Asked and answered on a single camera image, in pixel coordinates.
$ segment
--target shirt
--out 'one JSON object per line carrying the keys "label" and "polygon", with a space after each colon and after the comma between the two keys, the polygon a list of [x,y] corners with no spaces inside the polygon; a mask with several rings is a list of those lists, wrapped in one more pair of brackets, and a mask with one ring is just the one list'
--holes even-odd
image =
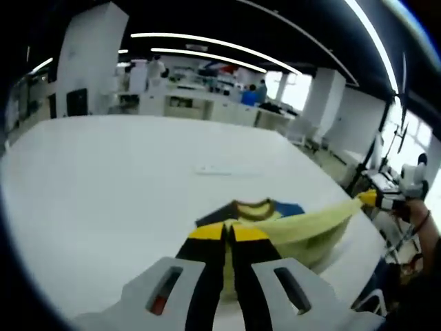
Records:
{"label": "shirt", "polygon": [[148,79],[161,78],[161,74],[165,72],[164,63],[157,60],[152,60],[148,65],[147,77]]}
{"label": "shirt", "polygon": [[196,226],[200,227],[223,222],[226,219],[239,218],[250,221],[267,221],[304,213],[305,211],[296,203],[282,203],[272,199],[265,199],[258,203],[233,201],[197,220]]}
{"label": "shirt", "polygon": [[257,102],[257,93],[255,91],[245,91],[242,94],[242,101],[244,105],[247,106],[254,106],[254,104]]}
{"label": "shirt", "polygon": [[267,86],[265,84],[262,84],[257,89],[257,103],[264,103],[265,99],[267,98]]}

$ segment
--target ceiling light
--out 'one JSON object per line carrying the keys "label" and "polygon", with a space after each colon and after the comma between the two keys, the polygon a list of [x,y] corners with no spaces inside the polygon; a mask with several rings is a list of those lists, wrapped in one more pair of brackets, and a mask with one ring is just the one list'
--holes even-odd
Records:
{"label": "ceiling light", "polygon": [[235,48],[237,50],[241,50],[243,52],[253,54],[253,55],[257,56],[257,57],[261,57],[262,59],[265,59],[267,61],[271,61],[272,63],[275,63],[275,64],[279,65],[280,67],[288,69],[290,72],[293,72],[294,74],[302,74],[297,69],[294,69],[293,67],[287,65],[286,63],[283,63],[282,61],[279,61],[279,60],[276,60],[276,59],[274,59],[272,57],[269,57],[268,55],[262,54],[260,52],[255,51],[255,50],[250,50],[249,48],[246,48],[246,47],[243,47],[243,46],[236,45],[235,43],[228,43],[226,41],[221,41],[221,40],[217,40],[217,39],[206,38],[206,37],[198,37],[198,36],[192,36],[192,35],[189,35],[189,34],[181,34],[181,33],[156,33],[156,32],[152,32],[152,33],[133,33],[130,36],[132,38],[141,38],[141,37],[184,38],[184,39],[204,41],[204,42],[207,42],[207,43],[216,43],[218,45]]}
{"label": "ceiling light", "polygon": [[34,74],[35,72],[39,71],[40,69],[42,69],[42,67],[48,65],[49,63],[51,63],[52,61],[54,61],[54,58],[51,57],[50,59],[47,59],[46,61],[44,61],[43,63],[40,63],[37,67],[35,67],[34,69],[32,69],[32,71],[30,72],[31,74]]}
{"label": "ceiling light", "polygon": [[229,57],[220,57],[218,55],[213,55],[213,54],[194,52],[193,50],[174,50],[171,48],[152,48],[151,51],[152,52],[164,52],[164,53],[188,54],[188,55],[195,55],[197,57],[209,57],[210,59],[216,59],[216,60],[221,60],[221,61],[225,61],[225,62],[230,62],[230,63],[237,64],[238,66],[250,68],[250,69],[253,69],[253,70],[259,71],[259,72],[263,72],[264,74],[266,73],[265,69],[253,66],[252,64],[248,64],[248,63],[245,63],[242,61],[233,60],[233,59],[230,59]]}
{"label": "ceiling light", "polygon": [[346,72],[347,76],[349,78],[351,78],[351,80],[353,81],[353,83],[347,83],[347,85],[352,85],[352,86],[356,86],[356,87],[360,86],[360,84],[358,83],[356,78],[348,70],[348,68],[345,67],[345,65],[342,63],[342,61],[337,59],[337,57],[331,51],[329,51],[325,47],[325,45],[323,45],[321,42],[319,42],[319,40],[314,38],[306,30],[302,29],[300,26],[298,26],[294,22],[288,20],[287,18],[283,17],[282,15],[278,14],[277,12],[274,12],[273,10],[265,8],[265,7],[261,6],[261,5],[258,5],[257,3],[254,3],[254,2],[248,1],[248,0],[237,0],[237,1],[241,2],[241,3],[244,3],[245,5],[251,6],[251,7],[255,8],[255,9],[262,10],[263,12],[266,12],[267,14],[271,15],[272,17],[276,17],[277,19],[281,20],[282,22],[285,22],[289,26],[291,26],[294,29],[296,29],[297,31],[299,31],[299,33],[303,34],[305,37],[307,37],[309,40],[311,40],[313,43],[315,43],[318,47],[320,47],[323,50],[323,52],[328,54],[340,66],[340,68],[342,68],[342,70]]}
{"label": "ceiling light", "polygon": [[398,93],[398,84],[395,78],[395,74],[393,73],[392,63],[389,57],[387,56],[386,49],[384,48],[383,43],[381,42],[378,33],[373,27],[370,20],[367,18],[363,9],[358,5],[356,0],[345,0],[347,5],[352,9],[352,11],[357,15],[369,36],[371,37],[375,47],[377,48],[378,53],[380,54],[381,60],[383,61],[384,67],[386,68],[387,76],[389,77],[389,82],[391,84],[391,88],[395,93]]}

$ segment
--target blue fabric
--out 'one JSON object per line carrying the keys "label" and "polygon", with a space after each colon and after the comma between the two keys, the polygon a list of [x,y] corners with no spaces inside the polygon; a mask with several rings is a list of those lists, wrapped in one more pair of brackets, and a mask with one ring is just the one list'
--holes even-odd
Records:
{"label": "blue fabric", "polygon": [[244,105],[247,106],[254,106],[254,104],[257,102],[257,93],[254,91],[245,91],[242,94],[242,101]]}
{"label": "blue fabric", "polygon": [[274,207],[277,212],[282,214],[282,217],[304,214],[305,211],[297,203],[283,203],[274,201]]}

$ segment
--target white tabletop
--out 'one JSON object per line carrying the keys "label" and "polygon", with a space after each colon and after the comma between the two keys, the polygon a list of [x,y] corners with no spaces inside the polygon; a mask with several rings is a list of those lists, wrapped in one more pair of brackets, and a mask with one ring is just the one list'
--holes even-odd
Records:
{"label": "white tabletop", "polygon": [[[201,166],[234,174],[200,175]],[[17,251],[42,293],[69,318],[118,301],[124,284],[177,253],[197,218],[232,199],[271,197],[307,212],[348,199],[276,132],[163,117],[42,122],[12,146],[1,175]],[[349,306],[382,248],[359,213],[318,267],[320,275]],[[215,329],[235,323],[228,314]]]}

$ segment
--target window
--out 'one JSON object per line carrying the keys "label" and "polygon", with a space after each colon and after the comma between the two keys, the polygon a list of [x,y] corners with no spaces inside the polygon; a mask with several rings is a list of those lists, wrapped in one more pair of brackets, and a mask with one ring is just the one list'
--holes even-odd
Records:
{"label": "window", "polygon": [[[281,72],[269,71],[266,74],[265,83],[267,84],[267,96],[269,98],[276,98],[281,81]],[[283,88],[281,101],[290,105],[297,111],[303,111],[306,100],[308,99],[311,83],[312,77],[307,74],[288,74],[286,85]]]}
{"label": "window", "polygon": [[265,84],[267,85],[267,96],[271,99],[275,99],[280,85],[280,80],[282,79],[282,72],[280,71],[269,71],[265,75]]}
{"label": "window", "polygon": [[[395,104],[391,107],[382,133],[384,139],[383,156],[386,155],[391,146],[394,132],[397,129],[401,130],[401,114],[402,109],[400,106]],[[401,172],[403,164],[410,163],[416,165],[418,157],[427,151],[431,140],[432,129],[409,111],[406,113],[404,127],[407,124],[409,124],[409,127],[400,154],[397,154],[401,144],[400,137],[395,138],[389,153],[389,164],[397,173]]]}
{"label": "window", "polygon": [[289,74],[287,85],[282,94],[282,102],[292,106],[295,110],[303,111],[308,99],[312,77],[307,74],[298,76]]}

